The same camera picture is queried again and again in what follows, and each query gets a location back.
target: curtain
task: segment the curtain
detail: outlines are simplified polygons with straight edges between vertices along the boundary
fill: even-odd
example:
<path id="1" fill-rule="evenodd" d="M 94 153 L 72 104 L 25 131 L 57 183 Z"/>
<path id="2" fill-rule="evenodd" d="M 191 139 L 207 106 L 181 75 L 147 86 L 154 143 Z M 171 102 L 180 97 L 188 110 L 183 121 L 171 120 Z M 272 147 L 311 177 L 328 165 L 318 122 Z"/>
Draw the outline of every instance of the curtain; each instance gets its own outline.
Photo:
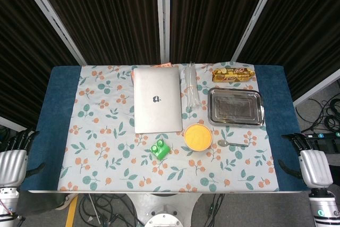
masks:
<path id="1" fill-rule="evenodd" d="M 49 0 L 89 65 L 159 64 L 157 0 Z"/>
<path id="2" fill-rule="evenodd" d="M 299 98 L 340 68 L 340 0 L 268 0 L 237 61 L 283 65 Z"/>
<path id="3" fill-rule="evenodd" d="M 34 0 L 0 4 L 0 116 L 35 127 L 51 69 L 77 62 Z"/>
<path id="4" fill-rule="evenodd" d="M 171 62 L 229 61 L 258 1 L 171 0 Z"/>

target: laptop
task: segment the laptop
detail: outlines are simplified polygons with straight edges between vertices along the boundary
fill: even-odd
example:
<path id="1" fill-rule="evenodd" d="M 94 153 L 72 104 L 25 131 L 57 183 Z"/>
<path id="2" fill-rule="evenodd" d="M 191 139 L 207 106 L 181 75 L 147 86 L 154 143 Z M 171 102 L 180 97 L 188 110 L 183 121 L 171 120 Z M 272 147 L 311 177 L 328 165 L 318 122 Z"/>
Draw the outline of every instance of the laptop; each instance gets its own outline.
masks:
<path id="1" fill-rule="evenodd" d="M 182 131 L 179 69 L 136 68 L 133 72 L 134 132 Z"/>

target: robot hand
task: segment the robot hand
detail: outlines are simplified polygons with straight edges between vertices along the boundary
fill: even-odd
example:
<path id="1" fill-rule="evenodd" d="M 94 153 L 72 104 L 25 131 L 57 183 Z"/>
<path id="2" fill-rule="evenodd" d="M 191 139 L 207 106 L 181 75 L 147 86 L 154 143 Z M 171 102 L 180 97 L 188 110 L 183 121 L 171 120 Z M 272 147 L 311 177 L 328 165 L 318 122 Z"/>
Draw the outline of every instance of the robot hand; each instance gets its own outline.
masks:
<path id="1" fill-rule="evenodd" d="M 28 153 L 39 131 L 32 129 L 19 132 L 0 150 L 0 227 L 13 225 L 19 192 L 26 173 Z"/>
<path id="2" fill-rule="evenodd" d="M 299 155 L 301 176 L 311 189 L 309 202 L 316 227 L 340 225 L 340 212 L 335 196 L 327 188 L 333 183 L 326 155 L 315 150 L 302 134 L 283 135 L 288 138 Z"/>

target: metal tray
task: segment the metal tray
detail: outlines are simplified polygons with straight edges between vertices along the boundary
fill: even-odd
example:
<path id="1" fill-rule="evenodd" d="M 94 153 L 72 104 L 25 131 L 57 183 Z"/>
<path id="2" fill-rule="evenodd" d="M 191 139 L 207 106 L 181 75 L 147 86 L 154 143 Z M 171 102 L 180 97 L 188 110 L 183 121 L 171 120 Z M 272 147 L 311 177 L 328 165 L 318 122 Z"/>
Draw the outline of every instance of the metal tray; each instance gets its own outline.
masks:
<path id="1" fill-rule="evenodd" d="M 265 122 L 261 95 L 255 90 L 211 88 L 208 119 L 214 125 L 261 127 Z"/>

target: bowl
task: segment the bowl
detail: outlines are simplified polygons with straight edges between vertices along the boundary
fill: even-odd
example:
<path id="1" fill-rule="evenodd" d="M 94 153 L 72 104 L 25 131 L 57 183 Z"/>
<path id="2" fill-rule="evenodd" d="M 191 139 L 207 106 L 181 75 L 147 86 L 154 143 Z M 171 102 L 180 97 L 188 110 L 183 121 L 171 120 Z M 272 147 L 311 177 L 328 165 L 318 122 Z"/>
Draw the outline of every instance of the bowl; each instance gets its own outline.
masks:
<path id="1" fill-rule="evenodd" d="M 187 127 L 184 133 L 186 145 L 193 151 L 204 151 L 208 149 L 213 140 L 213 134 L 203 124 L 195 123 Z"/>

